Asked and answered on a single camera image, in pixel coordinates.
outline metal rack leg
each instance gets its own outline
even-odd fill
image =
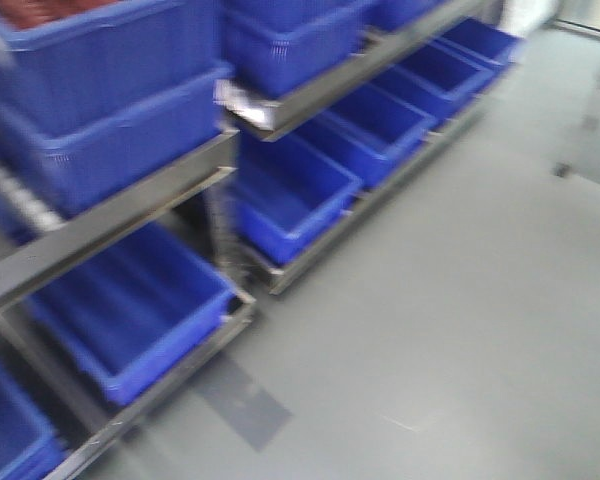
[[[209,233],[218,268],[236,285],[244,286],[246,270],[242,247],[236,235],[234,205],[227,187],[228,179],[218,182],[203,193]]]

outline metal shelf frame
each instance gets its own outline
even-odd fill
[[[255,307],[253,297],[239,292],[241,306],[225,317],[223,326],[196,347],[153,387],[129,407],[110,417],[106,424],[88,438],[82,447],[74,451],[62,464],[45,477],[45,480],[70,480],[82,473],[98,459],[118,438],[160,405],[170,394],[181,387],[196,371],[214,355],[224,349],[249,324]]]
[[[275,141],[462,17],[476,15],[491,3],[448,0],[401,30],[370,32],[368,45],[360,53],[279,100],[267,99],[235,81],[224,81],[220,91],[225,108],[260,139]]]
[[[0,313],[164,212],[217,186],[236,169],[237,137],[236,129],[225,129],[170,165],[1,259]],[[0,193],[13,203],[4,191]]]
[[[224,182],[222,180],[227,178],[227,175],[234,170],[230,161],[234,158],[236,133],[236,131],[225,132],[219,138],[201,147],[201,149],[183,157],[174,165],[123,192],[119,196],[122,200],[114,198],[96,207],[95,210],[97,211],[104,209],[104,212],[120,212],[118,217],[112,216],[110,213],[101,213],[91,219],[91,222],[108,222],[107,225],[102,226],[103,228],[96,232],[100,235],[104,234],[105,237],[98,240],[97,245],[90,243],[95,241],[93,237],[85,239],[84,248],[86,250],[81,258],[77,256],[64,257],[62,254],[65,250],[60,249],[61,252],[55,257],[51,257],[44,264],[44,268],[54,269],[54,272],[59,274],[57,272],[61,272],[62,269],[69,269],[88,256],[95,255],[114,242],[115,239],[124,236],[135,228],[139,228],[142,224],[161,215],[172,206],[178,205],[183,200],[200,192],[209,196],[208,203],[219,202],[218,205],[209,207],[213,214],[209,228],[214,244],[229,242],[229,245],[214,245],[216,247],[216,259],[218,262],[231,264],[229,258],[233,253],[230,251],[231,242],[233,241],[230,231],[231,219],[222,215],[221,200],[224,195]],[[16,208],[17,205],[13,204],[14,199],[8,198],[12,189],[9,188],[6,191],[1,188],[1,185],[13,183],[12,179],[5,176],[5,172],[0,167],[0,193],[7,200],[12,201],[11,206]],[[187,172],[195,173],[195,176],[182,177]],[[21,184],[16,186],[16,190],[23,188]],[[160,199],[160,201],[155,203],[138,202],[139,204],[136,204],[137,210],[125,210],[130,205],[129,202],[143,198],[142,195],[147,193],[147,190],[151,190],[154,194],[153,198],[155,200]],[[39,213],[56,215],[42,202],[40,207],[40,209],[36,209]],[[30,215],[31,210],[24,210],[20,213],[23,217],[26,217],[26,220],[30,220],[30,227],[36,227],[36,225],[41,227],[38,221],[39,217]],[[51,222],[48,225],[51,233],[41,239],[45,241],[43,246],[51,248],[53,245],[59,245],[58,242],[62,241],[64,237],[58,235],[65,229],[69,229],[70,233],[76,235],[80,230],[72,232],[71,229],[77,228],[74,225],[80,218],[64,224]],[[125,220],[125,225],[114,223],[116,219],[118,221]],[[37,228],[40,233],[44,230],[44,227]],[[29,247],[25,246],[15,253],[14,248],[12,242],[0,231],[0,259],[5,259],[0,260],[0,265],[13,258],[22,258],[20,256],[21,252],[23,250],[27,251]],[[60,262],[62,266],[56,265],[54,262]],[[37,282],[28,285],[27,288],[33,291],[42,287],[45,282],[50,281],[52,278],[53,276],[49,274],[39,274]],[[15,302],[17,302],[17,297],[12,294],[8,297],[8,301],[0,303],[0,342],[9,345],[15,355],[19,356],[35,371],[43,382],[43,385],[38,385],[38,387],[44,388],[46,394],[52,394],[70,412],[73,418],[71,425],[66,425],[59,417],[54,418],[55,412],[48,412],[61,437],[71,437],[74,434],[73,429],[77,425],[81,427],[81,431],[86,432],[83,438],[81,437],[79,446],[74,445],[75,448],[70,450],[66,460],[45,477],[46,480],[73,479],[83,472],[117,439],[137,425],[145,415],[160,405],[171,393],[181,387],[187,379],[238,336],[251,323],[256,303],[251,295],[238,288],[231,302],[230,313],[224,316],[222,326],[218,330],[189,354],[185,355],[131,405],[125,408],[116,408],[106,403],[99,393],[94,391],[93,387],[81,380],[75,366],[67,364],[63,358],[59,357],[53,345],[50,345],[43,338],[40,331],[35,328],[24,309],[19,305],[12,305]]]
[[[510,72],[496,81],[488,89],[475,96],[473,102],[441,128],[430,132],[424,145],[407,163],[396,170],[380,187],[362,192],[354,205],[344,212],[342,219],[333,228],[318,238],[303,254],[293,262],[277,267],[264,255],[251,246],[245,246],[247,268],[261,281],[272,295],[282,294],[316,262],[346,238],[351,230],[375,209],[379,208],[396,193],[409,179],[437,157],[449,144],[458,138],[483,113],[492,98],[493,90],[501,84]]]

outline blue bin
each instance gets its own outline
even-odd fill
[[[0,157],[54,207],[78,214],[216,135],[214,87],[228,71],[218,67],[60,138],[0,102]]]
[[[371,14],[371,24],[393,31],[417,20],[439,3],[439,0],[380,0]]]
[[[20,223],[9,207],[0,198],[0,231],[10,239],[22,245],[31,240],[28,229]]]
[[[374,188],[422,143],[433,117],[365,85],[297,132]]]
[[[352,0],[224,0],[227,8],[251,17],[276,32],[290,32],[351,2]]]
[[[469,18],[447,31],[438,42],[472,62],[500,73],[513,61],[521,39]]]
[[[0,95],[64,135],[212,68],[218,2],[121,1],[30,30],[0,16]]]
[[[453,115],[453,105],[440,90],[432,88],[411,75],[404,75],[397,67],[391,67],[372,80],[373,85],[402,102],[413,105],[435,119],[434,128]]]
[[[355,0],[288,33],[227,10],[224,55],[244,84],[279,98],[360,47],[366,14],[375,1]]]
[[[295,259],[351,204],[360,181],[295,134],[242,136],[234,195],[239,229],[278,265]]]
[[[156,224],[27,300],[105,397],[127,405],[222,322],[232,287]]]
[[[0,480],[39,480],[63,457],[46,418],[0,366]]]
[[[397,64],[401,74],[445,99],[455,114],[494,77],[494,72],[470,62],[451,49],[430,43]]]

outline stacked blue crate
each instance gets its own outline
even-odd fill
[[[23,31],[0,19],[0,156],[75,215],[213,137],[219,14],[134,0]]]
[[[0,230],[18,245],[31,240],[31,232],[19,222],[9,210],[7,204],[0,198]]]
[[[498,75],[513,63],[522,43],[520,38],[473,18],[460,22],[436,41]]]
[[[225,0],[225,58],[244,84],[282,97],[360,48],[376,1]]]
[[[373,9],[371,24],[385,31],[407,25],[435,8],[440,0],[380,0]]]
[[[27,300],[104,396],[127,405],[222,324],[232,286],[151,224]]]
[[[495,75],[436,42],[421,47],[396,67],[400,75],[444,99],[447,117],[464,108]]]
[[[467,19],[373,79],[436,119],[453,117],[511,65],[520,39]]]
[[[408,160],[434,123],[430,115],[364,85],[297,132],[374,188]]]
[[[47,419],[0,366],[0,480],[40,480],[63,457]]]
[[[233,194],[240,232],[278,265],[341,218],[361,187],[295,134],[264,143],[243,133],[238,165]]]

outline gray floor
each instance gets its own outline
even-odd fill
[[[85,479],[600,479],[600,186],[550,174],[600,64],[561,32],[464,139]]]

